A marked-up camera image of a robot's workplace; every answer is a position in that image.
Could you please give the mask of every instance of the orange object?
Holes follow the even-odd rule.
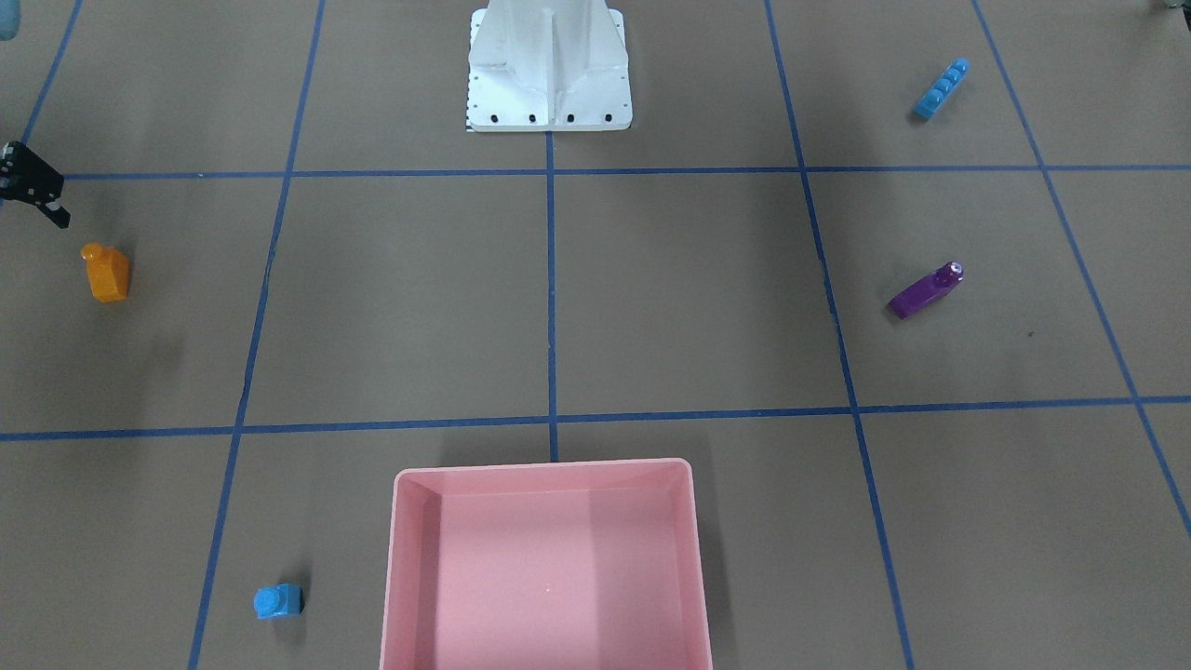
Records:
[[[91,293],[101,302],[114,302],[129,296],[129,257],[116,250],[92,242],[82,248],[87,258],[87,280]]]

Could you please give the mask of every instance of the pink box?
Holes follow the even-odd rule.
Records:
[[[381,670],[710,670],[681,459],[406,470]]]

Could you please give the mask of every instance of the purple bottle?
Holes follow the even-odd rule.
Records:
[[[905,318],[950,293],[960,281],[964,281],[964,265],[952,261],[898,293],[890,300],[890,308],[898,318]]]

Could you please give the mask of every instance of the white mounting plate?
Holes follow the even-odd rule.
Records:
[[[472,14],[473,46],[487,12],[486,8],[476,10]],[[624,50],[624,14],[617,10],[607,12],[621,38],[617,46]],[[554,40],[560,32],[566,35],[551,30],[549,24],[547,30]],[[560,80],[548,81],[563,69],[557,64],[559,50],[567,45],[547,46],[555,62],[543,68],[513,71],[507,61],[495,67],[472,64],[467,87],[468,132],[604,131],[625,130],[632,124],[628,56],[624,56],[623,67],[587,68],[569,82],[560,81],[561,75]],[[551,89],[556,90],[553,105]]]

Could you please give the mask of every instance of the floor tile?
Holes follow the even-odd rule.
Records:
[[[298,168],[544,168],[541,133],[466,131],[469,23],[486,5],[329,0]]]
[[[794,164],[761,2],[610,5],[624,13],[632,127],[555,133],[559,167]]]
[[[918,668],[1191,657],[1191,545],[1134,408],[865,427]]]
[[[544,182],[295,180],[249,421],[544,414]]]
[[[1171,84],[1191,61],[1180,12],[1149,0],[981,7],[1048,163],[1189,162],[1179,109],[1191,87]]]
[[[0,430],[227,426],[279,180],[74,181],[58,230],[10,202],[0,225]],[[116,245],[129,298],[95,301],[79,251]]]
[[[967,2],[773,5],[807,164],[1035,164]],[[960,57],[968,75],[922,120],[913,106]]]
[[[556,188],[560,412],[847,405],[797,176]]]
[[[1053,177],[1137,392],[1191,394],[1191,174]]]
[[[5,60],[0,144],[20,139],[25,132],[25,124],[42,93],[73,6],[73,0],[24,2],[17,37],[0,43],[0,54]],[[48,156],[42,157],[54,162]]]
[[[1191,406],[1147,406],[1146,415],[1186,505],[1191,502]]]
[[[861,405],[1128,395],[1040,174],[811,183]],[[885,306],[952,259],[966,278],[941,302]]]
[[[185,668],[227,438],[0,446],[7,668]]]
[[[565,425],[559,444],[691,463],[718,670],[902,665],[849,419]]]
[[[540,463],[548,442],[541,426],[245,437],[199,666],[375,666],[397,474]],[[256,590],[285,581],[301,618],[257,621]]]
[[[316,6],[87,2],[35,145],[63,173],[285,169]]]

